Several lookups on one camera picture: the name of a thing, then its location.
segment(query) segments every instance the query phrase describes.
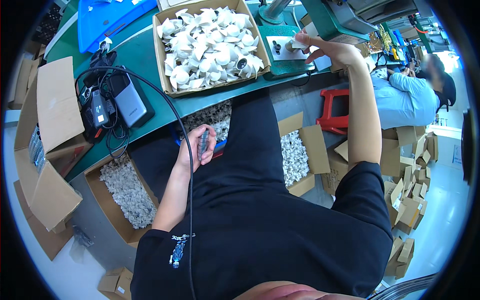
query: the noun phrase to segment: green workbench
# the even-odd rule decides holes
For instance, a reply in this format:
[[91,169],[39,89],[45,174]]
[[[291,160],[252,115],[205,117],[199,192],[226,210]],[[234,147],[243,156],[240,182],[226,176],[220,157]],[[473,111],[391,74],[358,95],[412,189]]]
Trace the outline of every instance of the green workbench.
[[[72,3],[71,7],[67,9],[63,18],[67,19],[75,14],[74,7],[78,6],[78,0],[75,0],[75,2]],[[249,9],[253,15],[257,14],[258,4],[249,4]],[[122,31],[120,31],[118,34],[113,36],[113,44],[110,45],[110,50],[115,50],[117,52],[115,65],[125,65],[133,72],[143,76],[156,86],[161,87],[152,33],[152,16],[157,12],[158,9],[153,9],[147,12],[142,17],[138,18],[127,27],[122,29]],[[288,25],[294,26],[295,22],[291,12],[291,8],[287,8],[285,10],[285,22]],[[303,7],[295,7],[295,15],[297,20],[300,20],[305,13],[306,11]],[[65,22],[66,21],[62,19],[61,25],[64,25]],[[75,77],[88,68],[91,53],[82,54],[78,50],[76,22],[67,29],[65,34],[61,36],[58,42],[52,47],[47,59],[48,62],[51,62],[67,56],[73,56],[73,73]],[[329,72],[329,69],[327,68],[314,72],[312,75],[324,72]],[[303,74],[273,81],[267,81],[261,76],[256,80],[252,79],[226,87],[214,88],[178,97],[172,99],[172,103],[180,116],[184,117],[235,96],[239,96],[264,87],[295,80],[304,76],[307,75]],[[130,129],[130,142],[135,141],[136,139],[176,120],[175,115],[170,110],[170,107],[165,100],[151,87],[147,86],[143,82],[140,84],[155,110],[155,115],[142,127]],[[88,151],[85,156],[75,165],[65,179],[70,181],[75,176],[84,172],[86,169],[107,156],[108,149],[105,146],[105,141],[95,144],[92,149],[90,149],[90,151]]]

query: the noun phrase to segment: blue plastic bin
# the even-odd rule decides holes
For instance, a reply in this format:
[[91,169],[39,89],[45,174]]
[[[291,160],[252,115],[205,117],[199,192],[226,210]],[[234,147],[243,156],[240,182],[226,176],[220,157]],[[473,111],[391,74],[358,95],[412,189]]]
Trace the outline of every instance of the blue plastic bin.
[[94,53],[105,37],[116,35],[128,24],[156,7],[156,0],[142,0],[136,5],[131,0],[95,3],[80,0],[78,3],[78,47],[81,53]]
[[[170,130],[170,133],[172,134],[172,137],[173,137],[173,139],[175,140],[175,143],[176,143],[178,146],[180,146],[181,140],[180,140],[180,137],[179,137],[177,131],[175,130],[175,126],[173,125],[173,123],[170,123],[170,124],[168,125],[168,129]],[[215,150],[214,150],[213,152],[216,153],[217,151],[220,151],[221,149],[223,149],[223,147],[225,147],[225,144],[226,144],[226,143],[227,143],[227,139],[225,139],[225,140],[223,140],[223,141],[221,141],[221,142],[216,143],[216,145],[215,145]]]

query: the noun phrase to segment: light blue shirt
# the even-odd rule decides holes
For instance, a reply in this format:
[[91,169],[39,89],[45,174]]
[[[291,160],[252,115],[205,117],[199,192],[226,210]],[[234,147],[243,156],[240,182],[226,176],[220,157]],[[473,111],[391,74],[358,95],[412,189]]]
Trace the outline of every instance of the light blue shirt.
[[372,82],[382,129],[426,126],[435,119],[440,100],[425,79],[394,73],[390,81]]

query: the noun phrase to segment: red plastic stool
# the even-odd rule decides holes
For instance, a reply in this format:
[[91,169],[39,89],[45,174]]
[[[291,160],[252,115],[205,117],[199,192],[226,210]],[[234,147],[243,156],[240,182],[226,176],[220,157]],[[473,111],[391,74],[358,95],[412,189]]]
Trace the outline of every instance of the red plastic stool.
[[347,134],[339,128],[348,128],[348,115],[341,117],[332,117],[333,97],[345,96],[348,89],[344,90],[322,90],[320,96],[325,97],[324,114],[316,120],[317,125],[320,124],[322,130],[330,131],[338,134]]

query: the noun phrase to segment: yellow component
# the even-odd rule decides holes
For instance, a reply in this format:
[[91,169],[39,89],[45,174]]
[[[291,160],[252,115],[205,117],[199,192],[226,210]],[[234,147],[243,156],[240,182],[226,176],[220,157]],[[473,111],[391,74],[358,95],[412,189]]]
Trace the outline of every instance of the yellow component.
[[393,58],[395,60],[400,60],[400,57],[398,56],[398,54],[396,53],[396,49],[395,48],[392,48],[392,53],[393,53]]

